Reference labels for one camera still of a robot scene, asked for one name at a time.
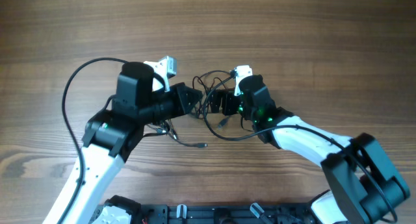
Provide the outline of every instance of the black plastic part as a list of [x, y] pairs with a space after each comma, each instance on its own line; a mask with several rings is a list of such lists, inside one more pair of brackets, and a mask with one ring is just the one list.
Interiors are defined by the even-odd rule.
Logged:
[[[102, 208], [102, 206], [97, 207], [90, 223], [98, 217]], [[225, 210], [224, 212], [228, 214], [227, 217], [229, 217], [229, 221], [234, 221], [238, 224], [263, 224], [262, 220], [257, 219], [250, 212], [249, 205], [188, 206], [186, 219], [176, 218], [176, 206], [141, 205], [140, 212], [136, 214], [133, 213], [133, 215], [136, 216], [134, 220], [140, 220], [140, 223], [142, 223], [141, 221], [144, 218], [147, 218], [148, 224], [215, 224], [215, 217], [218, 218], [218, 211], [216, 210], [219, 208]], [[308, 223], [309, 220], [312, 221], [310, 224], [320, 224], [320, 222], [314, 219], [314, 217], [309, 213], [307, 203], [262, 205], [261, 208], [265, 211], [265, 217], [267, 217], [273, 224], [304, 224]]]
[[238, 224], [233, 220], [228, 208], [216, 208], [214, 210], [214, 224]]
[[[410, 197], [408, 185], [374, 137], [363, 133], [346, 150], [361, 152], [362, 158], [358, 153], [354, 156], [370, 167], [393, 208]], [[374, 223], [389, 212], [367, 176], [355, 176], [355, 165], [343, 152], [329, 155], [321, 166], [340, 210], [351, 223]]]
[[124, 209], [125, 212], [131, 215], [131, 224], [142, 223], [140, 217], [140, 213], [142, 213], [141, 204], [137, 203], [136, 201], [132, 201], [119, 195], [115, 195], [111, 197], [111, 199], [106, 200], [104, 205], [116, 206], [118, 208]]
[[91, 143], [110, 149], [110, 156], [121, 155], [127, 161], [131, 151], [141, 141], [144, 126], [133, 119], [105, 110], [92, 117], [85, 127], [83, 146]]
[[153, 68], [141, 62], [123, 65], [118, 76], [112, 110], [98, 112], [86, 124], [84, 146], [91, 143], [110, 149], [110, 156], [127, 161], [141, 141], [144, 126], [188, 114], [202, 98], [202, 92], [175, 84], [166, 93], [152, 92]]
[[214, 90], [211, 96], [211, 112], [219, 113], [220, 107], [222, 114], [231, 116], [236, 114], [241, 104], [241, 98], [234, 96], [234, 88], [227, 90]]
[[117, 81], [116, 98], [112, 109], [132, 115], [138, 106], [151, 103], [154, 70], [142, 62], [128, 62], [122, 66]]
[[[242, 92], [240, 95], [243, 108], [241, 115], [245, 120], [253, 122], [254, 131], [275, 127], [279, 122], [293, 116], [292, 112], [282, 107], [276, 108], [261, 75], [244, 78], [240, 81], [239, 88]], [[271, 143], [274, 147], [280, 148], [272, 131], [257, 136], [263, 143]]]

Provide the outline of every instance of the black mounting base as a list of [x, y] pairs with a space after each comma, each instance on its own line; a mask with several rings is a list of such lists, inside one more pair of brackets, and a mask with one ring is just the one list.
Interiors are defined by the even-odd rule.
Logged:
[[[90, 223], [94, 222], [100, 215], [104, 206], [111, 202], [107, 201], [104, 205], [96, 208]], [[264, 205], [261, 208], [265, 211], [264, 215], [273, 224], [319, 224], [320, 222], [310, 213], [308, 203], [285, 203], [280, 205]], [[241, 206], [188, 206], [186, 219], [177, 218], [177, 206], [167, 205], [141, 205], [140, 211], [132, 213], [132, 224], [217, 224], [215, 213], [218, 209], [229, 211], [231, 222], [229, 224], [263, 224], [265, 223], [256, 218], [250, 211], [250, 205]]]

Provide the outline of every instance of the green led light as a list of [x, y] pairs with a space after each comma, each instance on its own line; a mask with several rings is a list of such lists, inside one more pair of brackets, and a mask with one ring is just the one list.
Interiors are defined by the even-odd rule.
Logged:
[[264, 110], [262, 109], [262, 108], [260, 108], [258, 111], [257, 111], [257, 115], [258, 116], [263, 116], [263, 114], [264, 114], [265, 112], [264, 112]]

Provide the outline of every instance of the white bracket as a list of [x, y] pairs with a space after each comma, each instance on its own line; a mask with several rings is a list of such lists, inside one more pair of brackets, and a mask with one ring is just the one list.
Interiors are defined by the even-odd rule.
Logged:
[[241, 94], [239, 87], [240, 81], [246, 77], [249, 77], [250, 75], [253, 75], [253, 69], [250, 68], [249, 65], [242, 65], [234, 68], [234, 71], [236, 72], [234, 96], [238, 96]]
[[328, 191], [316, 201], [313, 201], [311, 209], [323, 224], [347, 221], [347, 218], [339, 209], [332, 191]]
[[[88, 223], [101, 196], [124, 166], [123, 158], [120, 155], [117, 155], [115, 158], [109, 156], [109, 149], [90, 144], [88, 147], [82, 147], [81, 150], [83, 151], [85, 162], [85, 183], [79, 190], [79, 194], [62, 224]], [[58, 223], [75, 191], [79, 171], [78, 158], [75, 161], [70, 177], [45, 218], [44, 224]]]
[[131, 215], [117, 206], [106, 206], [92, 224], [102, 223], [130, 224]]
[[[176, 59], [170, 56], [165, 56], [158, 62], [145, 61], [143, 63], [151, 66], [153, 70], [162, 77], [166, 85], [164, 91], [169, 92], [170, 87], [168, 79], [176, 75]], [[157, 79], [153, 79], [153, 91], [160, 90], [161, 88], [163, 88], [163, 84], [161, 84]]]

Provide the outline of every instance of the wood grain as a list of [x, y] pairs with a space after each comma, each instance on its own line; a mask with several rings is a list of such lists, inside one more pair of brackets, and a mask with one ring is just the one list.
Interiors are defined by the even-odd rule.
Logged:
[[[113, 56], [178, 60], [171, 83], [249, 64], [278, 105], [338, 134], [368, 132], [416, 189], [415, 0], [0, 0], [0, 223], [41, 222], [75, 160], [60, 99], [76, 67]], [[80, 140], [115, 92], [120, 65], [73, 82], [68, 115]], [[216, 123], [221, 116], [210, 116]], [[182, 147], [142, 140], [102, 201], [213, 205], [308, 201], [321, 170], [257, 138], [225, 142], [197, 119], [174, 120]], [[245, 134], [239, 118], [221, 133]], [[416, 201], [398, 208], [414, 223]]]

